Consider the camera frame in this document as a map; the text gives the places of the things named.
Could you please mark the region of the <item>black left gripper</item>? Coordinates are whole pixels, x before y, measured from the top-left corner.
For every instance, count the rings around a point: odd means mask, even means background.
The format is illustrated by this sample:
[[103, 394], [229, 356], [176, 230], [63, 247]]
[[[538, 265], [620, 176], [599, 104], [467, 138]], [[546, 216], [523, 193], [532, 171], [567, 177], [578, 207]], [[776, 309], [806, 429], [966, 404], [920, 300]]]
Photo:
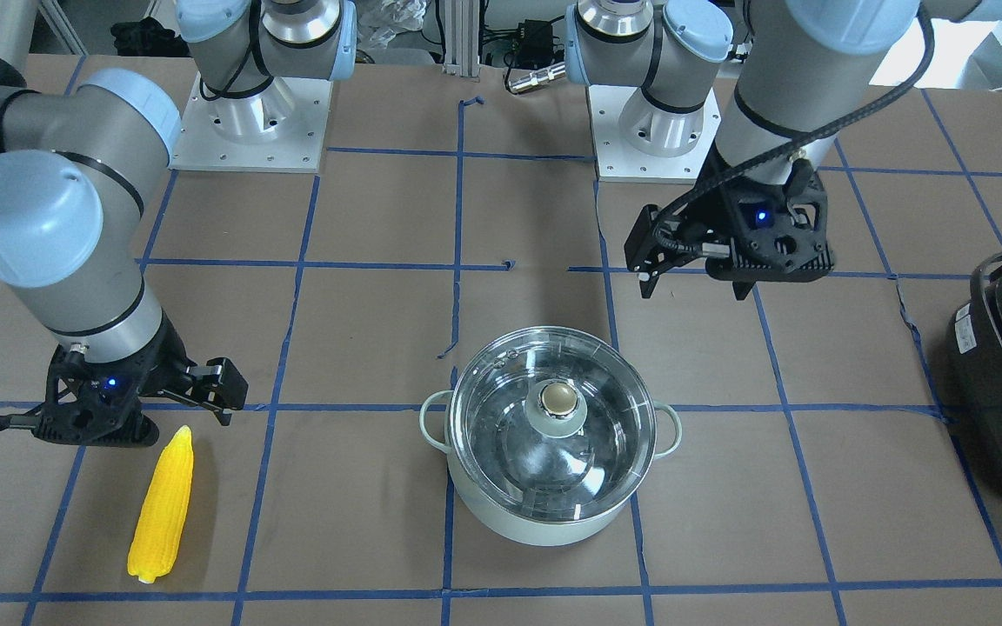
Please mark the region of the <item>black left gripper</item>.
[[664, 273], [701, 257], [701, 243], [726, 245], [706, 273], [732, 283], [737, 301], [758, 282], [808, 283], [830, 274], [835, 255], [826, 238], [828, 199], [818, 172], [797, 160], [786, 183], [739, 176], [689, 203], [684, 218], [657, 225], [660, 208], [645, 205], [625, 239], [625, 266], [648, 300]]

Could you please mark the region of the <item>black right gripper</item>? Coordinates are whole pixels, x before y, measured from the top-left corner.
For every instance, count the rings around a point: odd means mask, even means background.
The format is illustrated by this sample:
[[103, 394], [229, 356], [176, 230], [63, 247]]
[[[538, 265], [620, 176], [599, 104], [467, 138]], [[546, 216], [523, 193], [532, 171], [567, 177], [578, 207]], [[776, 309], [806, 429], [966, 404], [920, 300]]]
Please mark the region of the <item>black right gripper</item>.
[[248, 382], [233, 361], [195, 364], [170, 318], [162, 316], [156, 335], [124, 359], [89, 363], [56, 349], [33, 436], [67, 445], [150, 447], [159, 428], [142, 412], [143, 396], [202, 408], [227, 427], [247, 395]]

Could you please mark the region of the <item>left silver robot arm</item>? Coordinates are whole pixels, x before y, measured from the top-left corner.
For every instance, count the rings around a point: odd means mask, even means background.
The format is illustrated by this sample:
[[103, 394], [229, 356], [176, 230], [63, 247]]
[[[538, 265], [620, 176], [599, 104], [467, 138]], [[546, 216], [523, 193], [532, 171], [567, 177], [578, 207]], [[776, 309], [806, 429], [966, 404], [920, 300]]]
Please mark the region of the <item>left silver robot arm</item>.
[[[741, 12], [752, 51], [692, 189], [648, 203], [625, 239], [643, 298], [700, 258], [738, 300], [759, 282], [830, 274], [818, 168], [832, 139], [914, 87], [933, 59], [933, 20], [997, 23], [1002, 1], [746, 1]], [[699, 117], [734, 43], [709, 1], [579, 1], [565, 20], [568, 78], [636, 88], [657, 120]]]

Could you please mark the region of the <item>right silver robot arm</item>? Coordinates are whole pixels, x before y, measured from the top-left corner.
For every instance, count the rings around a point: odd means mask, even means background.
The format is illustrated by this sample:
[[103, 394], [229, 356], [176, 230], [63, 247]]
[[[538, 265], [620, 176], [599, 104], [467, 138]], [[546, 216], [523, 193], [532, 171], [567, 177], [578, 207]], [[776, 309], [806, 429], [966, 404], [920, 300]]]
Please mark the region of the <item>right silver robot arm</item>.
[[158, 84], [107, 68], [67, 95], [25, 82], [35, 1], [0, 1], [0, 281], [57, 341], [43, 401], [0, 415], [0, 432], [46, 443], [148, 447], [146, 397], [222, 425], [248, 384], [226, 357], [198, 364], [129, 250], [163, 174], [190, 167], [195, 123], [226, 168], [246, 148], [270, 168], [321, 154], [321, 123], [289, 82], [342, 82], [357, 51], [351, 1], [179, 1], [197, 63], [183, 110]]

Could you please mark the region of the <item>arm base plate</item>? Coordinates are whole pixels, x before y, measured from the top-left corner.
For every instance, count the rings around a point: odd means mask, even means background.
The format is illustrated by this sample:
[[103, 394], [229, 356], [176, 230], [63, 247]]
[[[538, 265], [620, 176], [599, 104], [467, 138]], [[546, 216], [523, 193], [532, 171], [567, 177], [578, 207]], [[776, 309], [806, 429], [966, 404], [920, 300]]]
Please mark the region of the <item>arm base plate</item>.
[[205, 99], [192, 84], [172, 168], [228, 173], [318, 173], [331, 92], [327, 80], [277, 77], [244, 99]]
[[592, 84], [587, 91], [600, 181], [696, 181], [721, 124], [713, 90], [687, 114], [660, 110], [640, 88]]

